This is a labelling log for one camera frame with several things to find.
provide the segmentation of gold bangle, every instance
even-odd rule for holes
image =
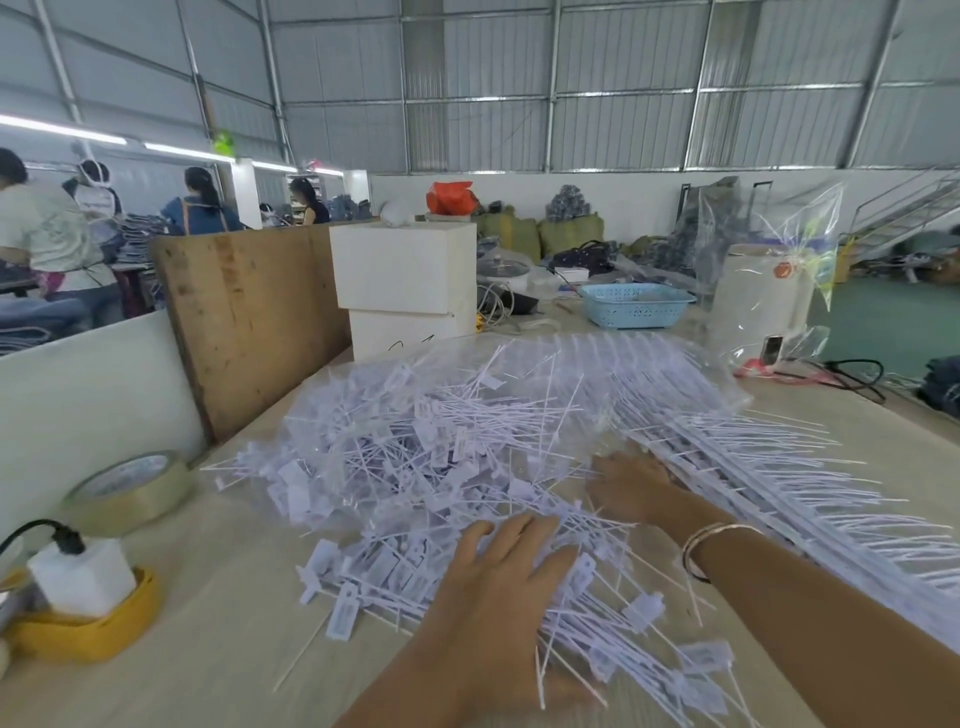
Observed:
[[[747,523],[711,523],[710,525],[705,525],[699,531],[696,531],[690,538],[686,540],[684,544],[684,549],[681,553],[680,563],[684,567],[690,576],[692,576],[697,581],[701,581],[704,584],[709,584],[710,580],[707,579],[705,574],[696,573],[693,570],[693,564],[690,563],[690,557],[693,554],[693,549],[706,541],[710,536],[716,536],[718,533],[723,533],[724,531],[730,531],[734,528],[747,528],[751,531],[756,531],[762,535],[762,531],[759,528],[754,528]]]

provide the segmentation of blue plastic basket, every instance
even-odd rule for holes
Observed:
[[[667,328],[696,299],[659,283],[607,283],[580,287],[588,318],[603,328]]]

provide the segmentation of packing tape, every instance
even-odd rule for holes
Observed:
[[[84,536],[114,538],[176,508],[193,474],[172,450],[148,452],[87,478],[63,499],[63,519]]]

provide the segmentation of green floor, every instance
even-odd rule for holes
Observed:
[[[960,354],[960,286],[850,279],[834,287],[829,313],[814,302],[809,321],[830,327],[822,358],[879,359],[922,378],[930,359]]]

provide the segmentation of fluorescent light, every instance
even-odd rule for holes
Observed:
[[[272,169],[275,172],[289,172],[290,174],[299,172],[297,167],[291,167],[288,164],[274,164],[271,161],[252,161],[251,164],[257,169]]]
[[[233,157],[224,155],[215,155],[212,152],[198,152],[194,149],[182,149],[181,147],[170,147],[166,144],[154,144],[152,141],[143,142],[143,146],[154,152],[165,152],[168,155],[177,155],[178,157],[192,157],[194,159],[209,159],[210,161],[229,161],[233,162]]]
[[[126,144],[127,140],[122,136],[113,136],[112,134],[92,132],[79,127],[64,127],[60,124],[47,124],[45,121],[34,121],[33,119],[22,119],[19,116],[7,116],[0,113],[0,124],[8,127],[17,127],[18,129],[32,129],[35,132],[58,133],[63,136],[74,136],[78,139],[89,139],[90,141],[102,141],[104,144]]]
[[[326,167],[310,167],[310,171],[315,175],[332,175],[333,177],[343,177],[344,173],[339,169],[327,169]]]

